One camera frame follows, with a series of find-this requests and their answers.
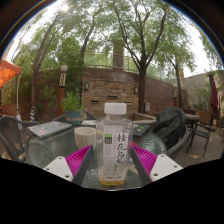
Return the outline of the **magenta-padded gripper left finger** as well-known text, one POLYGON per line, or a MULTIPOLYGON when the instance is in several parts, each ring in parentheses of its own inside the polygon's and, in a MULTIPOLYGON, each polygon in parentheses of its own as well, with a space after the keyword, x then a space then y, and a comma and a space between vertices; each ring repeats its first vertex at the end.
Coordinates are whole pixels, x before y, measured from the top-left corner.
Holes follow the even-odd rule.
POLYGON ((67 157, 58 156, 44 170, 76 185, 81 185, 93 154, 93 146, 89 145, 67 157))

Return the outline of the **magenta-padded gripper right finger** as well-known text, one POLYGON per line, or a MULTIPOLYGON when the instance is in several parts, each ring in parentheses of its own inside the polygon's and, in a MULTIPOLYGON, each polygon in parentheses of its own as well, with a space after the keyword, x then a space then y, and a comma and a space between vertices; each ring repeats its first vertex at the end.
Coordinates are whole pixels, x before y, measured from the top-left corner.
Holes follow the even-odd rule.
POLYGON ((143 185, 147 185, 182 169, 179 164, 166 154, 155 155, 135 145, 130 149, 130 155, 143 185))

